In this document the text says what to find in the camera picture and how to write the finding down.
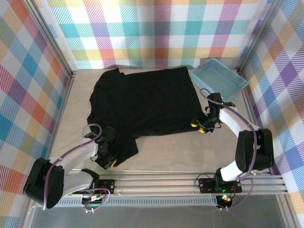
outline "black cable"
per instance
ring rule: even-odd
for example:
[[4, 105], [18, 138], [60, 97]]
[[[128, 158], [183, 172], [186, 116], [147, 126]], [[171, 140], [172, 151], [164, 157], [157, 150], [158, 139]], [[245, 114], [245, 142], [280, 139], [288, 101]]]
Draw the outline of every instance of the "black cable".
[[206, 175], [206, 174], [200, 174], [199, 176], [197, 176], [197, 178], [196, 178], [195, 181], [194, 181], [194, 185], [196, 185], [197, 187], [200, 187], [199, 185], [196, 184], [196, 181], [198, 180], [198, 178], [199, 178], [200, 176], [206, 176], [206, 177], [208, 177], [209, 179], [212, 180], [212, 178], [211, 178], [210, 176], [208, 176], [208, 175]]

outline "plaid wall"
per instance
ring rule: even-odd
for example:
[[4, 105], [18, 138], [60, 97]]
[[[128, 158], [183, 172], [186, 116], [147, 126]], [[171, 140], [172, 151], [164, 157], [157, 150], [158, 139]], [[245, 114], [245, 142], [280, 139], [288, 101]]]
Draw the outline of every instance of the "plaid wall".
[[21, 0], [1, 0], [0, 228], [17, 227], [23, 186], [35, 159], [46, 154], [66, 83]]
[[167, 68], [208, 57], [239, 63], [272, 0], [36, 2], [79, 68]]
[[260, 126], [271, 129], [275, 169], [304, 227], [304, 0], [285, 0], [247, 67]]

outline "purple cable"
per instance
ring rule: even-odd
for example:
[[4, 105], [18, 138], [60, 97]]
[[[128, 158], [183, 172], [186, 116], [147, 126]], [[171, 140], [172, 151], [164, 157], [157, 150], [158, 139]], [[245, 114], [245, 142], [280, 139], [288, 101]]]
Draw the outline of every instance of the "purple cable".
[[80, 147], [83, 147], [83, 146], [85, 146], [85, 145], [88, 145], [89, 143], [91, 143], [91, 142], [93, 142], [94, 140], [96, 140], [97, 138], [99, 138], [99, 136], [101, 135], [101, 132], [102, 132], [101, 126], [99, 126], [99, 125], [96, 124], [96, 123], [91, 123], [91, 124], [85, 126], [85, 127], [83, 128], [83, 130], [82, 130], [82, 134], [84, 133], [84, 130], [85, 130], [87, 127], [89, 127], [89, 126], [96, 126], [96, 127], [98, 127], [98, 128], [99, 128], [99, 133], [98, 133], [98, 135], [97, 135], [95, 138], [91, 139], [90, 141], [87, 141], [87, 142], [85, 142], [84, 144], [75, 146], [75, 147], [73, 147], [72, 149], [70, 149], [69, 151], [65, 152], [65, 153], [64, 153], [63, 155], [61, 155], [56, 161], [54, 161], [54, 163], [51, 165], [51, 167], [50, 167], [49, 170], [47, 171], [46, 180], [45, 180], [45, 183], [44, 183], [44, 199], [43, 199], [43, 208], [42, 208], [43, 210], [45, 210], [46, 207], [47, 207], [47, 200], [48, 200], [48, 194], [47, 194], [47, 193], [48, 193], [48, 181], [49, 181], [49, 176], [50, 176], [50, 174], [51, 174], [51, 171], [52, 171], [52, 169], [55, 167], [55, 165], [56, 165], [58, 162], [60, 162], [61, 159], [63, 159], [64, 157], [66, 157], [68, 154], [70, 154], [70, 153], [73, 152], [74, 150], [76, 150], [76, 149], [78, 149], [78, 148], [80, 148]]
[[257, 134], [256, 134], [256, 131], [255, 129], [253, 128], [253, 126], [251, 125], [251, 123], [245, 119], [240, 113], [236, 112], [234, 109], [232, 109], [231, 107], [227, 106], [227, 105], [224, 105], [223, 103], [220, 103], [220, 102], [217, 102], [217, 101], [214, 101], [208, 97], [206, 97], [204, 94], [203, 94], [203, 90], [206, 90], [208, 93], [211, 94], [211, 92], [208, 90], [208, 89], [205, 89], [205, 88], [202, 88], [200, 89], [200, 94], [205, 98], [207, 99], [208, 101], [212, 102], [212, 103], [215, 103], [217, 105], [221, 105], [225, 108], [227, 108], [228, 110], [232, 111], [233, 113], [235, 113], [244, 123], [247, 124], [247, 126], [251, 129], [252, 133], [253, 133], [253, 139], [254, 139], [254, 146], [253, 146], [253, 155], [252, 155], [252, 161], [251, 161], [251, 164], [249, 166], [249, 170], [248, 172], [243, 176], [238, 176], [236, 179], [239, 180], [239, 181], [243, 181], [245, 180], [251, 173], [251, 171], [253, 170], [253, 166], [255, 165], [255, 161], [256, 161], [256, 155], [257, 155]]
[[109, 189], [106, 189], [106, 188], [96, 188], [96, 189], [82, 189], [82, 190], [78, 190], [78, 191], [95, 191], [95, 190], [104, 190], [104, 191], [107, 191], [107, 195], [108, 197], [106, 198], [106, 200], [101, 204], [99, 205], [97, 208], [95, 208], [94, 210], [98, 210], [99, 208], [101, 208], [104, 204], [107, 203], [107, 201], [109, 200], [110, 196], [111, 196], [111, 192]]

